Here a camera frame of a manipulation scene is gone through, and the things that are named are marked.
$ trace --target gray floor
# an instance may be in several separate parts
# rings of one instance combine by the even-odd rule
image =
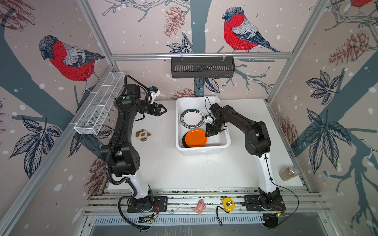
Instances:
[[[326,236],[317,213],[295,213],[276,230],[262,224],[154,226],[140,232],[132,226],[94,226],[91,236]]]

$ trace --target yellow tape measure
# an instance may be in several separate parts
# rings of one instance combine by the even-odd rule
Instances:
[[[230,212],[235,208],[235,203],[234,201],[227,197],[222,199],[223,206],[225,207],[225,212]]]

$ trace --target white table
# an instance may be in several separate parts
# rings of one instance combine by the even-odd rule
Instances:
[[[157,102],[168,112],[160,117],[147,114],[144,120],[135,121],[132,133],[132,145],[141,160],[139,171],[152,189],[227,190],[259,186],[255,160],[244,147],[245,136],[241,130],[227,123],[231,145],[220,154],[183,156],[175,146],[176,101]],[[251,120],[265,122],[272,142],[270,162],[275,183],[284,187],[303,186],[299,177],[282,181],[278,174],[293,163],[263,99],[221,100],[220,105],[230,105]],[[141,129],[151,133],[145,142],[135,137]],[[128,188],[127,184],[109,184],[108,187],[109,190]]]

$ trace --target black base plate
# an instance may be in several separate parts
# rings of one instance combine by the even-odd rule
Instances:
[[[159,212],[167,212],[167,201],[168,201],[168,197],[154,197],[153,198],[153,203],[155,204],[158,204],[159,206]],[[141,210],[141,208],[138,208],[138,207],[128,207],[127,208],[127,212],[128,213],[146,213],[144,211]],[[153,206],[152,210],[150,210],[149,212],[158,212],[158,209],[156,209],[155,206]]]
[[[245,195],[244,196],[244,202],[246,203],[247,211],[266,211],[266,209],[262,208],[260,206],[259,202],[260,195]],[[284,200],[282,199],[282,196],[276,201],[276,204],[278,204],[279,207],[272,207],[270,211],[283,211],[282,209],[286,210],[286,206],[284,203]]]

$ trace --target jar lid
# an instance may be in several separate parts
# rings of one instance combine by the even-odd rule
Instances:
[[[289,167],[289,171],[290,171],[290,173],[292,173],[292,174],[299,174],[299,169],[298,169],[298,167],[295,167],[295,166],[290,166]]]

